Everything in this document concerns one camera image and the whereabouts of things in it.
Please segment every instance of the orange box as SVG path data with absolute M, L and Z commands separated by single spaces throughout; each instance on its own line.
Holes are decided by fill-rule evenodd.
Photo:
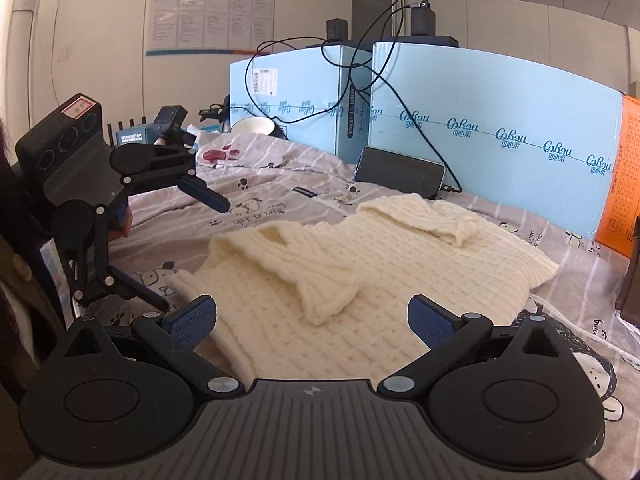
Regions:
M 620 144 L 596 241 L 631 257 L 636 218 L 640 216 L 640 101 L 625 96 Z

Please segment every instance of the silver screw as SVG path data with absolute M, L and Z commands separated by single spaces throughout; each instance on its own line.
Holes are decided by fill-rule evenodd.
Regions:
M 390 392 L 408 392 L 409 390 L 413 390 L 415 383 L 413 379 L 409 377 L 404 377 L 402 375 L 395 375 L 392 377 L 388 377 L 382 383 L 382 385 L 389 390 Z
M 235 390 L 240 383 L 233 377 L 214 377 L 207 383 L 209 390 L 219 394 L 226 394 Z

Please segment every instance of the cream knit sweater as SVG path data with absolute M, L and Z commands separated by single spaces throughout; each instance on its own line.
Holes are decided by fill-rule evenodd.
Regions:
M 380 380 L 428 348 L 407 304 L 424 294 L 458 315 L 510 324 L 558 266 L 460 206 L 418 195 L 361 204 L 338 225 L 270 222 L 213 238 L 195 275 L 173 286 L 210 294 L 212 336 L 245 383 L 254 378 Z

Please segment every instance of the air conditioner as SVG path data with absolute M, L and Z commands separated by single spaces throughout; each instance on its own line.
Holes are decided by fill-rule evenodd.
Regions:
M 34 125 L 33 61 L 40 0 L 0 0 L 0 117 L 6 154 L 16 162 L 15 143 Z

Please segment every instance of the cartoon print bedding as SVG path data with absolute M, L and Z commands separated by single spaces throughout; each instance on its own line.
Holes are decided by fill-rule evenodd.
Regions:
M 196 160 L 198 176 L 232 203 L 229 213 L 217 213 L 176 189 L 159 190 L 130 200 L 132 234 L 111 244 L 111 261 L 167 298 L 172 310 L 183 303 L 166 276 L 177 269 L 196 271 L 213 235 L 274 219 L 338 223 L 359 204 L 397 193 L 353 182 L 354 168 L 329 153 L 260 135 L 221 134 L 200 147 Z M 445 200 L 481 214 L 560 265 L 514 324 L 527 312 L 554 320 L 603 403 L 602 433 L 590 463 L 607 480 L 631 478 L 640 468 L 640 336 L 613 309 L 628 260 L 522 209 L 465 193 Z M 92 314 L 106 324 L 123 324 L 147 310 L 139 301 L 123 305 L 107 299 L 94 305 Z M 212 338 L 198 352 L 228 367 Z

